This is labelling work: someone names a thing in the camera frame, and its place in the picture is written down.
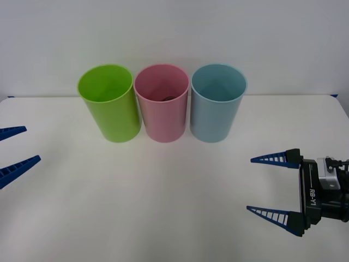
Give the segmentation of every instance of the table surface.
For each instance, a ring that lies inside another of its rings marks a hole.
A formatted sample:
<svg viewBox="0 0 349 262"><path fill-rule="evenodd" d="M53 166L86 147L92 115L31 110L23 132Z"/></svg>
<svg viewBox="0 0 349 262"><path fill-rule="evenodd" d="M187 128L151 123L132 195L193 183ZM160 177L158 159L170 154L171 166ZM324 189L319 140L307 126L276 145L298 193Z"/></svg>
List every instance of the table surface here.
<svg viewBox="0 0 349 262"><path fill-rule="evenodd" d="M331 96L245 96L227 139L144 126L106 141L80 98L10 98L0 166L42 161L0 192L4 262L347 261L349 224L323 218L300 238L246 210L299 211L298 172L250 158L300 148L349 158L349 119Z"/></svg>

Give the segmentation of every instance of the cup rim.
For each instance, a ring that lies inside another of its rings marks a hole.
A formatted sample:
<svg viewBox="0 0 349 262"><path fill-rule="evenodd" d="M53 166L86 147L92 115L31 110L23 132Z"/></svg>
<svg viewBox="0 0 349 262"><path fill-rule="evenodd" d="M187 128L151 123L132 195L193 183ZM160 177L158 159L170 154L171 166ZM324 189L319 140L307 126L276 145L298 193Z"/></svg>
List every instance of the cup rim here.
<svg viewBox="0 0 349 262"><path fill-rule="evenodd" d="M230 68L236 70L237 72L239 72L239 73L243 76L243 78L245 79L245 82L246 82L245 90L244 90L244 92L243 92L241 95L239 95L237 98L234 98L234 99L231 99L231 100L227 100L227 101L216 101L216 100L212 100L212 99L209 99L209 98L207 98L207 97L204 97L203 95L199 94L199 92L198 92L197 90L195 90L194 85L192 84L192 78L194 77L195 73L196 73L197 71L199 71L201 68L204 68L204 67L207 67L207 66L217 66L217 65L218 65L218 66L230 67ZM247 83L247 79L246 79L245 75L244 75L239 69L237 69L237 68L235 68L235 67L233 67L233 66L231 66L231 65L229 65L229 64L224 64L224 63L212 63L212 64L203 65L203 66L199 67L198 69L196 69L195 72L193 73L193 75L191 76L191 89L192 89L199 97L201 97L201 98L203 98L203 99L205 99L205 100L207 100L207 101L209 101L209 102L212 102L212 103L220 103L220 104L223 104L223 103L230 103L230 102L233 102L233 101L239 99L240 97L242 97L242 96L246 93L247 86L248 86L248 83Z"/></svg>
<svg viewBox="0 0 349 262"><path fill-rule="evenodd" d="M131 76L131 84L130 84L130 87L119 97L117 98L114 98L114 99L111 99L111 100L108 100L108 101L93 101L93 100L89 100L87 98L85 98L81 93L80 93L80 90L79 90L79 84L80 84L80 81L81 79L88 73L90 73L92 70L95 70L97 68L100 68L100 67L105 67L105 66L113 66L113 67L121 67L123 69L125 69ZM134 78L133 78L133 75L131 73L131 71L127 68L127 67L124 67L123 65L120 65L120 64L101 64L101 65L98 65L96 67L93 67L91 68L90 70L86 71L80 78L79 78L79 81L77 82L77 92L79 94L79 96L84 99L85 101L88 101L88 102L91 102L91 103L97 103L97 104L104 104L104 103L109 103L109 102L112 102L112 101L116 101L118 99L121 99L122 97L124 97L128 92L130 92L130 90L132 89L133 87L133 82L134 82Z"/></svg>
<svg viewBox="0 0 349 262"><path fill-rule="evenodd" d="M185 91L184 91L179 97L176 97L175 99L168 100L168 101L153 101L153 100L150 100L150 99L145 98L144 96L140 95L140 94L138 93L137 89L136 89L136 79L137 79L137 77L139 76L139 74L141 74L144 70L146 70L146 69L148 69L148 68L150 68L150 67L153 67L153 66L172 66L172 67L175 67L175 68L179 69L180 71L182 71L182 72L185 74L186 78L188 79L188 86L186 87ZM152 102L152 103L157 103L157 104L166 104L166 103L170 103L170 102L174 102L174 101L176 101L176 100L179 100L179 99L180 99L181 97L183 97L186 93L188 93L189 86L190 86L190 79L189 79L188 74L184 71L184 69L181 68L181 67L178 67L178 66L176 66L176 65L174 65L174 64L169 64L169 63L157 63L157 64L151 64L151 65L149 65L149 66L147 66L147 67L144 67L144 68L136 75L135 80L134 80L134 84L133 84L134 90L135 90L135 92L136 92L136 94L137 94L138 97L142 98L142 100L145 100L145 101L148 101L148 102Z"/></svg>

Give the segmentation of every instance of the green cup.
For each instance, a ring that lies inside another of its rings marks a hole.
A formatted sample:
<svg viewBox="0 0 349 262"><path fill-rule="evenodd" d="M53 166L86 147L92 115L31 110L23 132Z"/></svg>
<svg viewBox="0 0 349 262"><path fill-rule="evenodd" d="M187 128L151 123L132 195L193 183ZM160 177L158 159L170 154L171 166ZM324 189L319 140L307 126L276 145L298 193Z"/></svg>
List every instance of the green cup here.
<svg viewBox="0 0 349 262"><path fill-rule="evenodd" d="M112 142L134 138L141 129L131 72L121 65L100 65L77 86L103 136Z"/></svg>

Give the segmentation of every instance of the light blue cup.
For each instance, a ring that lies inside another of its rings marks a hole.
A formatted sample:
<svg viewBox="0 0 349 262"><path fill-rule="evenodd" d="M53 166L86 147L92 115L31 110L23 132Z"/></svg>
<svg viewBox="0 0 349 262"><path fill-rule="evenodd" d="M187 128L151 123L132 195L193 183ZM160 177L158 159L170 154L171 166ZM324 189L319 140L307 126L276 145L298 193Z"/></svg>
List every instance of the light blue cup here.
<svg viewBox="0 0 349 262"><path fill-rule="evenodd" d="M208 64L192 75L191 88L191 132L204 142L225 139L246 92L244 75L226 64Z"/></svg>

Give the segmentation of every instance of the plastic cup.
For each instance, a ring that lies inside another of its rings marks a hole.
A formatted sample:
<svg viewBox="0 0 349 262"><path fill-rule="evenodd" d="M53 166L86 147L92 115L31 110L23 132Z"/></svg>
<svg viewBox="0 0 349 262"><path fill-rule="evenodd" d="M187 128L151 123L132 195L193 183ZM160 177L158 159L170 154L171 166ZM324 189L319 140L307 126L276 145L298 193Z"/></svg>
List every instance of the plastic cup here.
<svg viewBox="0 0 349 262"><path fill-rule="evenodd" d="M185 71L171 64L151 65L137 75L134 87L147 134L158 142L180 138L189 90Z"/></svg>
<svg viewBox="0 0 349 262"><path fill-rule="evenodd" d="M125 142L138 134L141 123L133 77L126 67L95 67L81 77L77 90L107 140Z"/></svg>
<svg viewBox="0 0 349 262"><path fill-rule="evenodd" d="M204 142L225 139L246 92L247 81L234 67L209 64L191 78L190 130Z"/></svg>

